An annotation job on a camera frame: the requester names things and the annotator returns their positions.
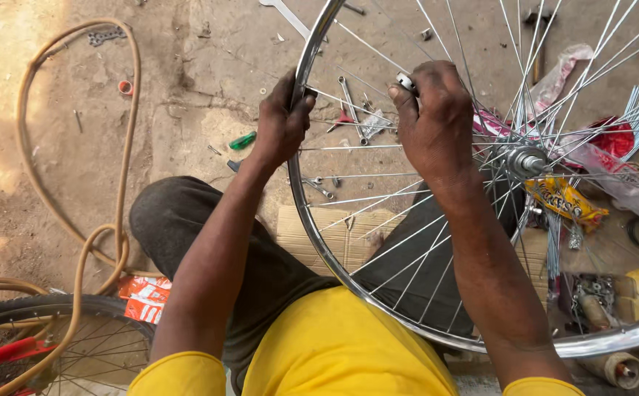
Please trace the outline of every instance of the yellow snack packet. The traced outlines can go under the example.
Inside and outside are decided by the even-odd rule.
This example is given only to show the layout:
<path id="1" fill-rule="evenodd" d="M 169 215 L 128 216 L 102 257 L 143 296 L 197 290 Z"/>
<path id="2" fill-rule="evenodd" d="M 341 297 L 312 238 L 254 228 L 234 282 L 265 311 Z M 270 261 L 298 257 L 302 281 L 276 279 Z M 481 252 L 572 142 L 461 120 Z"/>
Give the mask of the yellow snack packet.
<path id="1" fill-rule="evenodd" d="M 600 225 L 607 209 L 593 206 L 588 199 L 570 186 L 562 177 L 547 177 L 542 180 L 526 180 L 529 193 L 548 209 L 576 221 L 586 232 Z"/>

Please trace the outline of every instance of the yellow shirt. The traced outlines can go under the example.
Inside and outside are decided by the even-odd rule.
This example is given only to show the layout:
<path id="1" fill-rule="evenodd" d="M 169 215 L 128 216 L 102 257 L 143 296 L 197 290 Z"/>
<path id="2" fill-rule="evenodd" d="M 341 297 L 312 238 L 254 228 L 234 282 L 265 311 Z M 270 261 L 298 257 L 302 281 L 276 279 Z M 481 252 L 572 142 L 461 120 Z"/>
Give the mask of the yellow shirt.
<path id="1" fill-rule="evenodd" d="M 129 395 L 223 396 L 216 358 L 181 352 L 153 363 Z M 550 378 L 510 384 L 507 396 L 583 396 Z M 244 395 L 458 395 L 444 363 L 420 337 L 345 287 L 306 295 L 290 305 L 261 340 Z"/>

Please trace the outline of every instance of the right hand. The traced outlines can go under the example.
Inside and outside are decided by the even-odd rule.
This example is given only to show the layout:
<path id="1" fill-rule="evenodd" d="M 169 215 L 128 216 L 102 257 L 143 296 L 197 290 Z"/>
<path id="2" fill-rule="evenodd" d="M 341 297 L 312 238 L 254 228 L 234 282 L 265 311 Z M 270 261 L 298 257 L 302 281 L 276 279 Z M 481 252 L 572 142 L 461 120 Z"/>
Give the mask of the right hand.
<path id="1" fill-rule="evenodd" d="M 422 63 L 410 79 L 421 107 L 402 85 L 388 89 L 400 116 L 398 137 L 407 159 L 432 190 L 471 184 L 478 179 L 472 158 L 473 107 L 456 66 L 445 60 Z"/>

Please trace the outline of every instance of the open-end wrench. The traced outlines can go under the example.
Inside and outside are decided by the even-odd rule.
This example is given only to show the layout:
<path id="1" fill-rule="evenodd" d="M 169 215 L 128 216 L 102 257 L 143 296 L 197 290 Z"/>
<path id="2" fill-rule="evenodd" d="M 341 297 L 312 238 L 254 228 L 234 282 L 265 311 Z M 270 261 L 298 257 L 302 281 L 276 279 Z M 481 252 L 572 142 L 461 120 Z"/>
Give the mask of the open-end wrench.
<path id="1" fill-rule="evenodd" d="M 281 166 L 283 167 L 283 169 L 288 170 L 288 166 L 286 164 L 282 164 Z M 334 199 L 334 194 L 331 191 L 325 190 L 324 188 L 322 188 L 322 186 L 316 183 L 317 180 L 321 180 L 321 177 L 310 179 L 308 177 L 305 177 L 305 175 L 300 174 L 300 180 L 302 180 L 303 183 L 309 185 L 310 187 L 322 193 L 322 195 L 324 195 L 330 201 Z"/>
<path id="2" fill-rule="evenodd" d="M 356 117 L 356 110 L 354 110 L 354 105 L 351 103 L 351 95 L 349 94 L 349 87 L 346 85 L 346 78 L 344 76 L 339 76 L 337 79 L 339 84 L 341 84 L 341 88 L 344 90 L 344 96 L 346 96 L 346 103 L 349 103 L 349 111 L 351 112 L 351 118 L 356 122 L 356 132 L 359 134 L 359 144 L 362 146 L 368 146 L 368 139 L 363 134 L 363 130 L 359 126 L 359 119 Z"/>
<path id="3" fill-rule="evenodd" d="M 310 39 L 310 30 L 307 29 L 305 24 L 300 21 L 292 11 L 290 11 L 288 6 L 283 3 L 283 0 L 258 0 L 258 2 L 267 7 L 275 7 L 280 14 L 283 15 L 291 25 L 293 25 L 293 28 L 295 28 L 295 30 L 297 30 L 303 38 L 305 38 L 305 41 Z"/>

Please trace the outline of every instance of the concrete floor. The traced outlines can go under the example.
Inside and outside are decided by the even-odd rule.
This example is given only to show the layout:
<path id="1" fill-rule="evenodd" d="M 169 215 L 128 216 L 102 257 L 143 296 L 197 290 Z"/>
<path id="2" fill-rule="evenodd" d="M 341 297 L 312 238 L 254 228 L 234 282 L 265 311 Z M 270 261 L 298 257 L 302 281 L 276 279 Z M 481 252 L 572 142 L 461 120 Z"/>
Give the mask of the concrete floor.
<path id="1" fill-rule="evenodd" d="M 408 70 L 428 60 L 396 29 L 396 25 L 400 26 L 416 40 L 417 33 L 429 26 L 416 7 L 403 2 L 379 3 L 395 23 L 369 0 L 353 1 L 367 10 L 366 16 L 343 10 L 338 19 Z M 445 3 L 424 3 L 465 76 Z M 528 8 L 530 4 L 525 3 L 522 7 Z M 620 10 L 629 3 L 623 1 Z M 312 27 L 324 2 L 287 0 L 286 4 Z M 514 29 L 518 20 L 516 4 L 514 0 L 505 2 Z M 487 106 L 507 109 L 521 74 L 500 5 L 470 0 L 454 1 L 452 7 L 477 97 Z M 547 68 L 571 44 L 587 42 L 595 47 L 609 12 L 608 5 L 565 0 L 548 41 Z M 227 159 L 239 160 L 251 150 L 235 152 L 227 147 L 227 142 L 255 129 L 258 103 L 264 97 L 261 90 L 269 92 L 277 78 L 297 64 L 303 48 L 302 37 L 277 11 L 254 0 L 150 0 L 142 5 L 136 5 L 134 0 L 117 5 L 103 0 L 0 1 L 0 276 L 64 290 L 73 288 L 80 245 L 62 231 L 29 185 L 16 151 L 14 108 L 21 76 L 36 50 L 57 32 L 100 16 L 119 18 L 132 26 L 141 51 L 141 104 L 127 208 L 147 184 L 167 176 L 196 176 L 223 191 L 233 177 Z M 610 40 L 600 59 L 608 59 L 637 31 L 639 6 Z M 279 41 L 277 35 L 285 41 Z M 523 30 L 522 35 L 523 47 L 528 48 L 531 32 Z M 445 58 L 437 40 L 423 45 L 432 57 Z M 394 81 L 395 67 L 336 25 L 323 50 L 315 62 L 310 84 L 329 94 L 341 96 L 336 78 L 343 73 L 336 65 L 379 90 Z M 582 69 L 577 67 L 574 76 Z M 78 40 L 43 65 L 31 89 L 27 124 L 33 161 L 54 201 L 86 235 L 114 217 L 130 107 L 130 98 L 121 96 L 116 85 L 132 74 L 126 40 L 107 41 L 97 48 Z M 355 102 L 366 92 L 376 107 L 395 118 L 389 100 L 353 78 L 347 79 Z M 639 84 L 639 56 L 585 90 L 567 128 L 621 113 L 634 84 Z M 80 114 L 82 134 L 73 109 Z M 329 121 L 338 114 L 336 103 L 320 98 L 312 118 Z M 303 146 L 335 146 L 342 141 L 356 144 L 356 131 L 351 127 L 341 127 L 329 135 L 324 133 L 327 127 L 314 122 Z M 373 144 L 396 141 L 393 133 L 385 132 Z M 221 151 L 222 156 L 208 150 L 208 144 Z M 301 164 L 308 176 L 412 170 L 398 150 L 305 151 Z M 339 199 L 392 193 L 409 180 L 416 179 L 356 179 L 346 182 L 336 193 Z M 374 184 L 373 188 L 369 189 L 368 182 Z M 315 191 L 307 195 L 311 202 L 324 202 Z M 410 201 L 411 197 L 395 199 L 381 208 L 397 213 Z M 266 187 L 259 216 L 274 232 L 277 207 L 292 203 L 285 173 L 279 170 Z M 104 242 L 105 248 L 110 245 L 111 241 Z M 132 256 L 133 265 L 151 267 L 136 242 Z M 108 265 L 91 258 L 86 269 L 86 292 L 102 284 L 109 271 Z M 0 299 L 11 295 L 0 293 Z"/>

